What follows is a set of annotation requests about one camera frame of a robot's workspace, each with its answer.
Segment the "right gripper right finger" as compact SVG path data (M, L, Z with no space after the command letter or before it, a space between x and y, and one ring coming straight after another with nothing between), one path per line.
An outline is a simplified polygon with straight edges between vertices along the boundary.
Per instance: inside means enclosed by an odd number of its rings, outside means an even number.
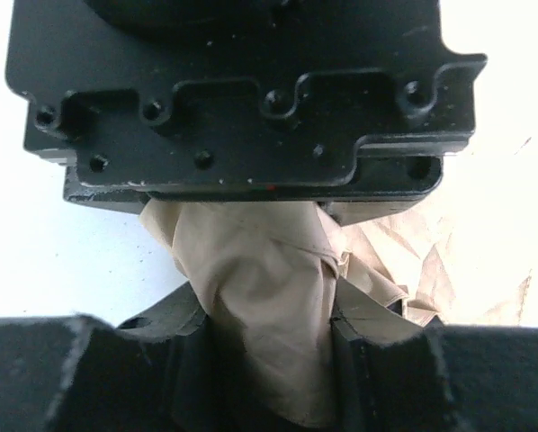
M420 327L336 286L343 431L538 431L538 328Z

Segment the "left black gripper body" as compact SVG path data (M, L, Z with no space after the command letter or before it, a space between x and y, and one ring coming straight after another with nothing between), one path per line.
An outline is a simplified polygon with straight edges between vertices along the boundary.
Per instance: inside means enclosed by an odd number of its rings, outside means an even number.
M405 207L475 130L437 1L17 1L5 79L70 203Z

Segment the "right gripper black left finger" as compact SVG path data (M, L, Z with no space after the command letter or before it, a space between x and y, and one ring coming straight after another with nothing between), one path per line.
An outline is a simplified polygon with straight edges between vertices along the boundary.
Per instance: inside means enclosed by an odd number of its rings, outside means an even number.
M207 431L210 360L189 285L119 327L0 319L0 431Z

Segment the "beige folding umbrella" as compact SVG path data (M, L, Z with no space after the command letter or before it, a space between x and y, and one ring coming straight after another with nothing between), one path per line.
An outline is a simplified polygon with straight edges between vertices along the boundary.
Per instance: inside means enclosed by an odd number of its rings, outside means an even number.
M329 320L346 279L419 326L515 325L532 261L500 219L435 200L391 216L313 202L148 202L146 230L173 256L225 353L272 413L300 427L335 418Z

